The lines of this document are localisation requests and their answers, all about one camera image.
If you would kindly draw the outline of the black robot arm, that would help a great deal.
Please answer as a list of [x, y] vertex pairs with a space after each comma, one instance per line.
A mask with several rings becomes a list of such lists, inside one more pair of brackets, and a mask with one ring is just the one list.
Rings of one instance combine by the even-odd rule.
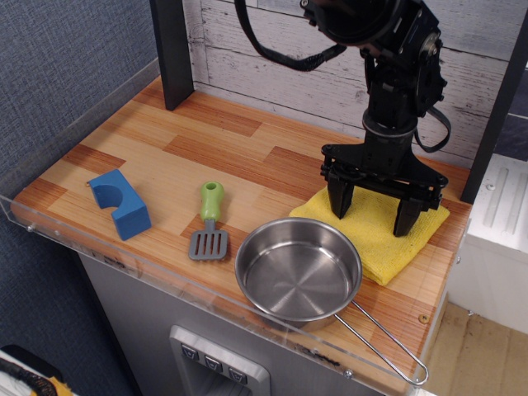
[[439, 22], [423, 1], [303, 1], [310, 25], [343, 46], [359, 48], [369, 94], [361, 144], [326, 144], [321, 173], [332, 212], [343, 218], [356, 187], [399, 200], [394, 236], [407, 235], [419, 215], [437, 209], [448, 180], [421, 163], [412, 143], [419, 118], [443, 99]]

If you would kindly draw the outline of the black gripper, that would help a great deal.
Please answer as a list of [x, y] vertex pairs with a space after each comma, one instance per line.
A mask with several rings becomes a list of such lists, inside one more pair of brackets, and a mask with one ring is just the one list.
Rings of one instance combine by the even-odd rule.
[[394, 236], [407, 236], [422, 211], [440, 206], [448, 179], [413, 153], [413, 133], [382, 137], [368, 131], [362, 144], [325, 144], [321, 175], [332, 212], [342, 219], [355, 186], [400, 199]]

